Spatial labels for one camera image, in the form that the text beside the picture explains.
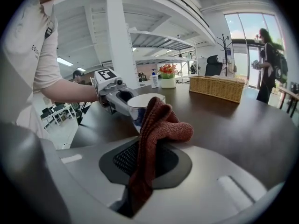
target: wicker basket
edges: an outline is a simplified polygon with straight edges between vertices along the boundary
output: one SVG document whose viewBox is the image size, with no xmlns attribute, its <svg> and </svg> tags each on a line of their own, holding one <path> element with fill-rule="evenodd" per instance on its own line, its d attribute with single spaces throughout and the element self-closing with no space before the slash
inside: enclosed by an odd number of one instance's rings
<svg viewBox="0 0 299 224">
<path fill-rule="evenodd" d="M 245 82 L 242 79 L 226 77 L 190 78 L 190 91 L 240 103 Z"/>
</svg>

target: potted plant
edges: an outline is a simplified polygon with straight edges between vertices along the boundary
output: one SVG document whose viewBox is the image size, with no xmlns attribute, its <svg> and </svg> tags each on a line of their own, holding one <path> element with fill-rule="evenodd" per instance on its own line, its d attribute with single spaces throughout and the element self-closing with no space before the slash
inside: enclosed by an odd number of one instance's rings
<svg viewBox="0 0 299 224">
<path fill-rule="evenodd" d="M 160 67 L 159 70 L 162 80 L 161 80 L 161 88 L 169 89 L 176 87 L 176 80 L 175 80 L 175 72 L 176 66 L 166 64 Z"/>
</svg>

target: sticker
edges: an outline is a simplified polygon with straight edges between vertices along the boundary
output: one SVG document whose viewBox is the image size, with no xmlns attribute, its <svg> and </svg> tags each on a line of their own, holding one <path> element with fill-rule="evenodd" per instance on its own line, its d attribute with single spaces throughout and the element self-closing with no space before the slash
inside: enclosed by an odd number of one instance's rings
<svg viewBox="0 0 299 224">
<path fill-rule="evenodd" d="M 98 73 L 104 80 L 110 80 L 116 77 L 111 70 L 100 70 Z"/>
<path fill-rule="evenodd" d="M 76 155 L 71 156 L 71 157 L 62 158 L 62 159 L 61 159 L 61 162 L 62 162 L 63 164 L 66 164 L 66 163 L 69 163 L 69 162 L 78 161 L 78 160 L 80 160 L 80 159 L 82 159 L 82 155 L 80 155 L 80 154 L 76 154 Z"/>
</svg>

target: dark wooden table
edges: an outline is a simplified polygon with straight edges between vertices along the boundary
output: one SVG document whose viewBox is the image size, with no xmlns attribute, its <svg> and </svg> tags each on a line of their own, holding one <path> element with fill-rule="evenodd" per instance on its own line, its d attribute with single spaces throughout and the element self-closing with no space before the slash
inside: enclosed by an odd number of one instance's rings
<svg viewBox="0 0 299 224">
<path fill-rule="evenodd" d="M 292 110 L 291 115 L 290 115 L 290 117 L 292 118 L 293 115 L 294 115 L 294 113 L 295 113 L 295 110 L 297 108 L 297 103 L 298 103 L 298 100 L 299 100 L 299 95 L 295 94 L 295 93 L 293 93 L 293 92 L 289 91 L 288 89 L 286 89 L 284 87 L 281 87 L 281 86 L 279 86 L 277 88 L 279 89 L 280 92 L 283 93 L 283 98 L 282 98 L 282 101 L 281 101 L 281 104 L 280 104 L 280 109 L 282 109 L 282 106 L 284 105 L 285 95 L 286 94 L 288 94 L 290 96 L 290 98 L 291 98 L 291 101 L 289 103 L 289 107 L 288 107 L 288 109 L 286 111 L 287 113 L 290 112 L 291 107 L 293 105 L 293 102 L 295 102 L 295 105 L 294 105 L 293 110 Z"/>
<path fill-rule="evenodd" d="M 297 159 L 299 130 L 280 109 L 247 97 L 236 104 L 192 93 L 187 84 L 175 89 L 146 86 L 137 91 L 165 95 L 180 121 L 194 127 L 191 144 L 227 157 L 268 189 L 286 180 Z M 96 102 L 83 118 L 71 148 L 137 135 L 130 117 L 111 116 Z"/>
</svg>

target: flower pot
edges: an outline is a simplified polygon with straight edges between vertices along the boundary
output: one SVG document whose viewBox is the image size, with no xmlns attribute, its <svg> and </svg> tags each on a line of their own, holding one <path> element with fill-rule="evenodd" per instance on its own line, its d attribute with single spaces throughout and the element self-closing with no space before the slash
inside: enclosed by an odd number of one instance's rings
<svg viewBox="0 0 299 224">
<path fill-rule="evenodd" d="M 164 88 L 164 89 L 171 89 L 171 88 L 175 88 L 177 86 L 175 78 L 172 78 L 172 79 L 162 79 L 160 81 L 160 84 L 161 84 L 161 88 Z"/>
</svg>

